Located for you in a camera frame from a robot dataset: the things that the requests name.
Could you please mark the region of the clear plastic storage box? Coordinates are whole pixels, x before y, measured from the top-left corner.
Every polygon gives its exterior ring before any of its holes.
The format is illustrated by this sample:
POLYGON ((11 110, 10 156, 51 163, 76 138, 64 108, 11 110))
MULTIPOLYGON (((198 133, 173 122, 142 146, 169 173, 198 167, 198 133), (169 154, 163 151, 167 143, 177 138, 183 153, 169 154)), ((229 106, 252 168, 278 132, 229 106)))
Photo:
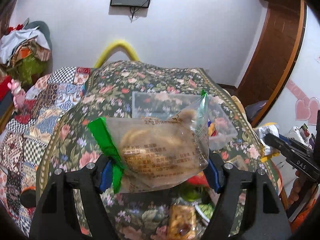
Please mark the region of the clear plastic storage box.
MULTIPOLYGON (((200 109, 200 96, 191 94, 132 93, 133 118, 157 118, 167 120, 179 112, 184 112, 184 118, 191 120, 200 109)), ((209 148, 213 151, 224 148, 238 135, 231 120, 222 109, 222 103, 217 96, 207 96, 208 102, 208 133, 209 148)))

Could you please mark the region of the clear green pastry bag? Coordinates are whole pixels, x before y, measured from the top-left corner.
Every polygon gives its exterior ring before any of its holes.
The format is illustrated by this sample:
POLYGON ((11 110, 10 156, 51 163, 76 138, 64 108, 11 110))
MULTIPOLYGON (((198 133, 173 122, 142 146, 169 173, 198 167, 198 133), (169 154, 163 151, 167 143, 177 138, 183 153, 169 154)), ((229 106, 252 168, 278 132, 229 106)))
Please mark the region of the clear green pastry bag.
POLYGON ((105 118, 87 127, 112 167, 114 193, 138 193, 175 187, 208 166, 208 94, 191 120, 184 112, 167 120, 105 118))

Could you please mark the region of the orange fried snack packet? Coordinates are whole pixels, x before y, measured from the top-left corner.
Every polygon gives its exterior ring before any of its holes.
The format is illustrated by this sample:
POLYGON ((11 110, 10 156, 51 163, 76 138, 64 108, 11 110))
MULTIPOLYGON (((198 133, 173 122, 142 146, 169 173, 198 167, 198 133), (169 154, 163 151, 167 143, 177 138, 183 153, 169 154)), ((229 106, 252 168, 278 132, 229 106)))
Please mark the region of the orange fried snack packet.
POLYGON ((187 205, 172 205, 169 212, 167 239, 194 239, 195 237, 195 208, 187 205))

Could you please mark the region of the patchwork quilt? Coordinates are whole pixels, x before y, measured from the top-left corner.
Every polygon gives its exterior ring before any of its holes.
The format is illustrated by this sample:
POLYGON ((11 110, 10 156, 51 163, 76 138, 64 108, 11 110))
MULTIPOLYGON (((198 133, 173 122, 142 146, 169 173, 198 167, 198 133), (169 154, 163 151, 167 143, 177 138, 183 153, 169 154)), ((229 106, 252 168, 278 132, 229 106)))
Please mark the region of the patchwork quilt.
POLYGON ((63 67, 39 78, 25 95, 24 110, 1 134, 1 206, 23 236, 29 235, 35 209, 20 194, 37 187, 38 175, 50 169, 75 171, 88 162, 87 142, 77 139, 75 115, 69 114, 85 94, 91 69, 63 67))

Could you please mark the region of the brown wooden door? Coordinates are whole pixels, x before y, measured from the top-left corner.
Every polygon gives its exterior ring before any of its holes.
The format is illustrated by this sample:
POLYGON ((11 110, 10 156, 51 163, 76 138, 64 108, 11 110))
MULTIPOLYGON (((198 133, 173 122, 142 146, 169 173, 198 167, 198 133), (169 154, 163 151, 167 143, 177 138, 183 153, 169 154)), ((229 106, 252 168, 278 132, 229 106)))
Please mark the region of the brown wooden door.
POLYGON ((261 110, 249 116, 253 127, 261 123, 280 96, 296 64, 305 33, 304 0, 263 0, 267 11, 248 68, 237 89, 243 106, 260 102, 261 110))

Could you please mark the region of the pink plush toy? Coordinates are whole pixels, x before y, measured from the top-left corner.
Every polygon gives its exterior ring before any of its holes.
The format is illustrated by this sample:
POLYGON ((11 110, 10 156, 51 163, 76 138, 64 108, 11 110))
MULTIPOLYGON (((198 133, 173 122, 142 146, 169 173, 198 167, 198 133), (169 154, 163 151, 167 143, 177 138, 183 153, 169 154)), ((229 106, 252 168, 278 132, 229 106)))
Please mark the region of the pink plush toy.
POLYGON ((12 79, 8 84, 8 88, 11 90, 13 96, 13 103, 16 109, 23 109, 25 102, 26 92, 21 86, 21 82, 15 79, 12 79))

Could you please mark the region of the green floral bedspread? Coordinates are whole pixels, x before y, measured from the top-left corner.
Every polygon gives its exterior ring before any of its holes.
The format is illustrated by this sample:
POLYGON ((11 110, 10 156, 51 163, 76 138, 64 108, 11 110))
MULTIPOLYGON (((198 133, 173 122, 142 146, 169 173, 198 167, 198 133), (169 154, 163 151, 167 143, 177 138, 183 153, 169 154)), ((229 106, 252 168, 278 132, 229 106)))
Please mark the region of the green floral bedspread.
MULTIPOLYGON (((237 136, 219 150, 225 161, 242 169, 262 168, 277 192, 282 185, 271 161, 262 162, 261 149, 246 119, 240 100, 216 84, 201 68, 169 69, 135 61, 104 63, 92 69, 81 100, 72 106, 67 98, 76 94, 71 83, 79 72, 70 67, 51 74, 39 97, 66 110, 56 124, 37 168, 36 193, 41 195, 52 174, 61 168, 76 171, 97 160, 101 151, 87 128, 98 117, 130 118, 133 92, 198 95, 205 90, 235 126, 237 136)), ((149 193, 114 194, 108 189, 101 197, 107 214, 121 239, 165 239, 169 206, 181 204, 178 188, 149 193)))

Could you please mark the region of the pile of clothes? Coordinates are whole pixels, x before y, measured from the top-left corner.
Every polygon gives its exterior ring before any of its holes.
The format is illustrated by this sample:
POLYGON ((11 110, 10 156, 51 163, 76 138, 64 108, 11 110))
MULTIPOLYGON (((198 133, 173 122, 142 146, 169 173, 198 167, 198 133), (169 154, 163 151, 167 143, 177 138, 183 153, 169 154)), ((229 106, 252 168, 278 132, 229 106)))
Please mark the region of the pile of clothes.
POLYGON ((10 76, 23 87, 36 83, 51 58, 50 30, 43 21, 8 27, 1 36, 1 77, 10 76))

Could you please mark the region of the yellow fuzzy hoop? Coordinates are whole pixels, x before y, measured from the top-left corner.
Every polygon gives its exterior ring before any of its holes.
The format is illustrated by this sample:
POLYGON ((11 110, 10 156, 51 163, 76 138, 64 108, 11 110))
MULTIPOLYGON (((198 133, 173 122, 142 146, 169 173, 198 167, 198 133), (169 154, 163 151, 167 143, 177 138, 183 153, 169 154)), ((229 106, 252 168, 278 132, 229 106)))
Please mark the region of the yellow fuzzy hoop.
POLYGON ((93 68, 100 68, 104 62, 116 53, 123 53, 131 61, 140 61, 134 48, 125 40, 115 40, 111 42, 97 59, 93 68))

